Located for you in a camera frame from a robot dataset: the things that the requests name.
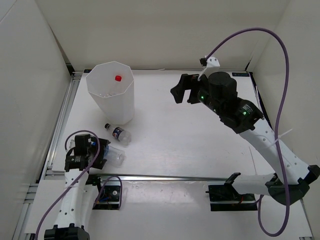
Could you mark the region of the blue label white cap bottle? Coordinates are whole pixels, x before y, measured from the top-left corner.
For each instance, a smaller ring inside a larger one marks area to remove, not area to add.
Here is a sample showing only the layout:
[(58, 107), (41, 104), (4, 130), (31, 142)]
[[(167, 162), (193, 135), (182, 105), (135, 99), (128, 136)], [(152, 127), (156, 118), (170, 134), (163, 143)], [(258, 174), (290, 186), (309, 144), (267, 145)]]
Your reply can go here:
[(123, 150), (110, 145), (108, 145), (108, 152), (107, 154), (105, 154), (105, 156), (107, 159), (106, 163), (114, 167), (120, 167), (126, 158), (125, 152)]

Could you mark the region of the Pepsi black cap bottle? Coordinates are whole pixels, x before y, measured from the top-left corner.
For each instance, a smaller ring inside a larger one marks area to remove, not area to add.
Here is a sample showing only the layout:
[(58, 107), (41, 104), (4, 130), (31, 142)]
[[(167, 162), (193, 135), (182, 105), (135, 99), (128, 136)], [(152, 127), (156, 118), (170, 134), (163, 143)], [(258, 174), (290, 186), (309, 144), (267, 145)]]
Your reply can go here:
[(129, 131), (124, 130), (119, 126), (112, 125), (110, 123), (106, 123), (104, 128), (120, 143), (125, 146), (128, 146), (132, 140), (132, 135)]

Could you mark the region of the red label plastic bottle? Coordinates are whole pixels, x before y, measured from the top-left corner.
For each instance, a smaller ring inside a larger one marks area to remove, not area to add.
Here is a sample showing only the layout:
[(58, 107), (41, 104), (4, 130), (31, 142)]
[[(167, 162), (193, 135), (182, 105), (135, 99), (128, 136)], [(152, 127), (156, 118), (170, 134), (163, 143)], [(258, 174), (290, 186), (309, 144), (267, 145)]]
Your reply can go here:
[(115, 96), (122, 93), (122, 77), (120, 75), (116, 75), (114, 80), (110, 84), (110, 88), (108, 90), (107, 95)]

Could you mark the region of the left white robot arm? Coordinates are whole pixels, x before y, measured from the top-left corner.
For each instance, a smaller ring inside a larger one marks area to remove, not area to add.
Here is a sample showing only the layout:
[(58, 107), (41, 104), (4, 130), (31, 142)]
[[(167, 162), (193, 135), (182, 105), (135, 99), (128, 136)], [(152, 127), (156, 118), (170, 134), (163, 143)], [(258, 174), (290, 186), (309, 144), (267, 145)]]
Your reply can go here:
[(90, 176), (91, 168), (103, 169), (110, 141), (92, 132), (74, 136), (73, 146), (66, 150), (64, 190), (49, 207), (57, 204), (59, 212), (51, 229), (44, 232), (45, 240), (89, 240), (87, 232), (94, 200), (105, 194), (98, 176)]

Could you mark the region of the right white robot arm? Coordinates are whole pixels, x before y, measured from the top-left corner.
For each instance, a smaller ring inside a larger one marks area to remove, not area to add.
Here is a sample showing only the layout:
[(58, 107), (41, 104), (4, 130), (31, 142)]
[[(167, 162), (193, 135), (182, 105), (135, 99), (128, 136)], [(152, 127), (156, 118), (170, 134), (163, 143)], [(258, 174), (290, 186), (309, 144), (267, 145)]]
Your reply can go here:
[(320, 168), (308, 165), (282, 140), (275, 139), (274, 131), (259, 108), (238, 97), (235, 79), (222, 71), (209, 77), (182, 74), (178, 84), (170, 90), (177, 104), (182, 103), (186, 90), (190, 91), (188, 103), (202, 103), (217, 114), (225, 126), (249, 142), (274, 170), (267, 175), (234, 173), (218, 187), (221, 195), (230, 200), (245, 194), (265, 195), (282, 205), (286, 204), (286, 194), (290, 204), (306, 195), (311, 183), (320, 176)]

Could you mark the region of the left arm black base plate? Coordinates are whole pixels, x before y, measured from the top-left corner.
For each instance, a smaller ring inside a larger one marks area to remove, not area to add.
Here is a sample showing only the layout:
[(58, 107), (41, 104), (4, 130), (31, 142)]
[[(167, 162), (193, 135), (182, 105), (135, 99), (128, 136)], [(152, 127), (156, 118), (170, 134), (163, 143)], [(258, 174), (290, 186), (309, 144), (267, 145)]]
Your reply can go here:
[(120, 210), (123, 184), (120, 180), (109, 180), (101, 187), (102, 193), (93, 204), (94, 210)]

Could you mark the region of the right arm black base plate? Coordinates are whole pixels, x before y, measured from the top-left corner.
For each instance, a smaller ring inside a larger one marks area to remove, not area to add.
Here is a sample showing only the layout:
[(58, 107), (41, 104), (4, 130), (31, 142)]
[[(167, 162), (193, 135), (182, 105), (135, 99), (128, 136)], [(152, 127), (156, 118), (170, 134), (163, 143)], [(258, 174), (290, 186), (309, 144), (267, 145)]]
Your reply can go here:
[(225, 185), (209, 185), (205, 192), (209, 196), (211, 212), (257, 211), (258, 203), (254, 194), (239, 194)]

